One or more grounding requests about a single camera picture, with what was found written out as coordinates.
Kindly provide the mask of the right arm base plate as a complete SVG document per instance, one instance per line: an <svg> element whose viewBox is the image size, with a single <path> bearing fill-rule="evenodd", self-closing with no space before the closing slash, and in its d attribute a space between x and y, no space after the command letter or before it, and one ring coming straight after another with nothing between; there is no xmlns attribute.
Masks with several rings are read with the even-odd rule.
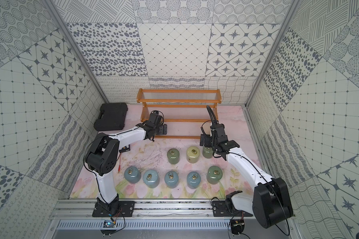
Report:
<svg viewBox="0 0 359 239"><path fill-rule="evenodd" d="M214 217L252 217L253 215L245 211L234 208L230 201L213 199L210 202Z"/></svg>

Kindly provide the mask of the yellow canister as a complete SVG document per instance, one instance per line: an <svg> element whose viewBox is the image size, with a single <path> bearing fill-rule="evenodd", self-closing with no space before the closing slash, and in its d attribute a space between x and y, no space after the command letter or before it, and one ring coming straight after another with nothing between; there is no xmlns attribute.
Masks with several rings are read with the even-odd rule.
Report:
<svg viewBox="0 0 359 239"><path fill-rule="evenodd" d="M186 158L189 163L192 164L197 163L199 160L199 156L200 156L200 150L196 146L190 146L186 150Z"/></svg>

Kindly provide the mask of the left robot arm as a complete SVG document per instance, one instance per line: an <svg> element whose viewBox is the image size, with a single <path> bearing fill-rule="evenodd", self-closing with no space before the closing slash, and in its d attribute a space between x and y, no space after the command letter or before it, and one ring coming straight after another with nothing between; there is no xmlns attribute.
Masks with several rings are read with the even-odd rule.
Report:
<svg viewBox="0 0 359 239"><path fill-rule="evenodd" d="M164 127L163 113L152 111L146 121L135 127L117 134L99 133L91 143L83 161L87 165L87 170L96 178L99 190L97 204L109 215L117 214L120 208L112 172L117 164L120 150L138 141L147 139L153 141L155 135L160 134L160 130Z"/></svg>

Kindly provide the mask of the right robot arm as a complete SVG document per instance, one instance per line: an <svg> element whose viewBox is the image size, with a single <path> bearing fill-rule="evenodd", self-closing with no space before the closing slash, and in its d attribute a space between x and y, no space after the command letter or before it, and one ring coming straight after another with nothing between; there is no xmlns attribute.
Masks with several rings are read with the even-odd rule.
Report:
<svg viewBox="0 0 359 239"><path fill-rule="evenodd" d="M289 225L288 219L294 213L286 182L274 178L249 159L236 141L228 139L223 124L212 123L209 134L203 128L201 132L200 145L210 147L214 157L221 157L234 166L253 190L250 197L242 191L226 195L226 211L233 217L252 214L266 229L282 221Z"/></svg>

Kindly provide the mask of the green canister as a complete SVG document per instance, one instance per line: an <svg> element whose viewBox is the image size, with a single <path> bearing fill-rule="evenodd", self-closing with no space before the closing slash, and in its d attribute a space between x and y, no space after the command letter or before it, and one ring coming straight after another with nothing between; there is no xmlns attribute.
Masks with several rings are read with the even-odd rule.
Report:
<svg viewBox="0 0 359 239"><path fill-rule="evenodd" d="M177 164L180 160L180 152L176 148L171 148L167 152L168 162L170 164Z"/></svg>
<svg viewBox="0 0 359 239"><path fill-rule="evenodd" d="M211 147L203 146L202 155L204 158L211 159L213 158L213 150Z"/></svg>
<svg viewBox="0 0 359 239"><path fill-rule="evenodd" d="M218 166L213 165L207 171L206 179L210 184L218 184L222 177L223 171Z"/></svg>

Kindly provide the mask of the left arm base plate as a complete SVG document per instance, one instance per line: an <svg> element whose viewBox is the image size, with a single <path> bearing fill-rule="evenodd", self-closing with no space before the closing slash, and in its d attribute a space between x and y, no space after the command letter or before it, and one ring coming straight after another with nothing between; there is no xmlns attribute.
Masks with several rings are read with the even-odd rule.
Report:
<svg viewBox="0 0 359 239"><path fill-rule="evenodd" d="M132 217L134 212L135 201L116 201L107 204L98 200L92 213L92 217L111 217L120 214L121 217Z"/></svg>

